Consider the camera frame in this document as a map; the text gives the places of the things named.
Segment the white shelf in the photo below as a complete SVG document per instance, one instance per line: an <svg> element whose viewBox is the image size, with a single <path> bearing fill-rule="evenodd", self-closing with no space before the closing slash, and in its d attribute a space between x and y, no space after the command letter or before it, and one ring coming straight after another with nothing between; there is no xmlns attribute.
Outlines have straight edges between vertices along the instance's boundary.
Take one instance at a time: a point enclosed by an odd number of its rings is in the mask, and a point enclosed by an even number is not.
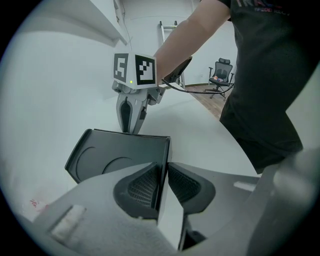
<svg viewBox="0 0 320 256"><path fill-rule="evenodd" d="M46 11L67 16L90 26L111 40L128 43L117 22L114 0L54 0L43 6Z"/></svg>

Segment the gray plastic object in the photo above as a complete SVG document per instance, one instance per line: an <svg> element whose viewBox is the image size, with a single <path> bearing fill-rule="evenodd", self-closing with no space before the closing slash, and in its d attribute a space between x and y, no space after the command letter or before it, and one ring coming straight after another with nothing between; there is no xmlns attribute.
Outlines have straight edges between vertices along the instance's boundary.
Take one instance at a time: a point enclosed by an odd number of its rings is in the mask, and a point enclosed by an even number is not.
<svg viewBox="0 0 320 256"><path fill-rule="evenodd" d="M156 162L165 177L170 137L87 129L75 145L65 170L77 182L126 167Z"/></svg>
<svg viewBox="0 0 320 256"><path fill-rule="evenodd" d="M139 255L168 256L175 249L157 228L154 219L133 218L124 212L114 200L115 185L151 163L127 167L105 175L95 176L79 183L43 211L34 221L39 232L47 234L66 251L80 255ZM57 240L52 230L61 223L72 206L81 206L81 217L68 218L61 228L66 235Z"/></svg>
<svg viewBox="0 0 320 256"><path fill-rule="evenodd" d="M292 155L281 164L267 167L255 189L243 203L233 204L241 191L228 193L229 174L177 165L211 179L216 195L202 213L188 216L194 230L209 231L207 239L176 252L159 233L155 220L132 218L114 201L115 184L148 166L142 164L90 178L49 205L34 221L24 225L31 237L50 255L176 255L267 256L275 252L314 207L319 195L320 149ZM241 176L232 175L234 181ZM83 220L63 244L50 237L50 230L72 205L86 208ZM217 227L223 214L229 214Z"/></svg>
<svg viewBox="0 0 320 256"><path fill-rule="evenodd" d="M206 189L203 188L203 191L197 196L181 205L184 208L184 212L189 213L187 221L191 230L198 231L207 238L219 231L237 215L239 208L252 194L252 190L255 189L260 179L258 177L206 170L177 162L169 164L169 177L170 172L172 172L170 170L173 168L180 172L191 173L188 176L196 181L199 181L199 178L196 178L198 176L206 184ZM173 182L169 179L170 187L175 193ZM214 186L215 194L213 200L208 196L212 191L208 182Z"/></svg>
<svg viewBox="0 0 320 256"><path fill-rule="evenodd" d="M168 164L168 181L183 207L184 215L204 211L216 194L215 186L210 181L176 163Z"/></svg>
<svg viewBox="0 0 320 256"><path fill-rule="evenodd" d="M124 177L114 186L114 200L131 217L158 220L160 174L157 163L153 162Z"/></svg>

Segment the person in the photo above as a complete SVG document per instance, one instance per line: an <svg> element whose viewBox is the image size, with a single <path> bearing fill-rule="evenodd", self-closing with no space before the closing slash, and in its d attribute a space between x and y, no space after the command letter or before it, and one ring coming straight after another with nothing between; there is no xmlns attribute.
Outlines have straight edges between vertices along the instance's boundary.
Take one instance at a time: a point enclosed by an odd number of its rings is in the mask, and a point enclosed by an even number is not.
<svg viewBox="0 0 320 256"><path fill-rule="evenodd" d="M311 12L288 0L202 0L154 55L160 81L231 18L237 70L220 122L258 174L303 148L286 110L319 61L317 40L302 34Z"/></svg>

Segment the white wall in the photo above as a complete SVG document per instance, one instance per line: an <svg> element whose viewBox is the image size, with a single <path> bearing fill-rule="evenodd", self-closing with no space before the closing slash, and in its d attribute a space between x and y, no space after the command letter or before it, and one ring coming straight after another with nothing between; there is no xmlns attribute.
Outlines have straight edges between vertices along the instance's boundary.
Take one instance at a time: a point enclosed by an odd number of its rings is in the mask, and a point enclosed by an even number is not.
<svg viewBox="0 0 320 256"><path fill-rule="evenodd" d="M125 23L131 39L132 50L154 55L162 45L159 21L173 25L186 20L197 6L197 0L122 0L125 7ZM219 58L237 59L234 28L227 21L194 55L184 72L186 84L206 83L209 68Z"/></svg>

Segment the person's arm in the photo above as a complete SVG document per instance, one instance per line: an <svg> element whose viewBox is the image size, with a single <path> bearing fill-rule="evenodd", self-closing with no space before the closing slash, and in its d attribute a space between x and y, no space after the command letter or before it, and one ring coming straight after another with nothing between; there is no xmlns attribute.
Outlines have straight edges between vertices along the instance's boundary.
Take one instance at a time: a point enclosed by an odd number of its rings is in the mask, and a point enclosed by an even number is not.
<svg viewBox="0 0 320 256"><path fill-rule="evenodd" d="M230 9L224 3L202 0L155 53L158 82L194 54L229 18Z"/></svg>

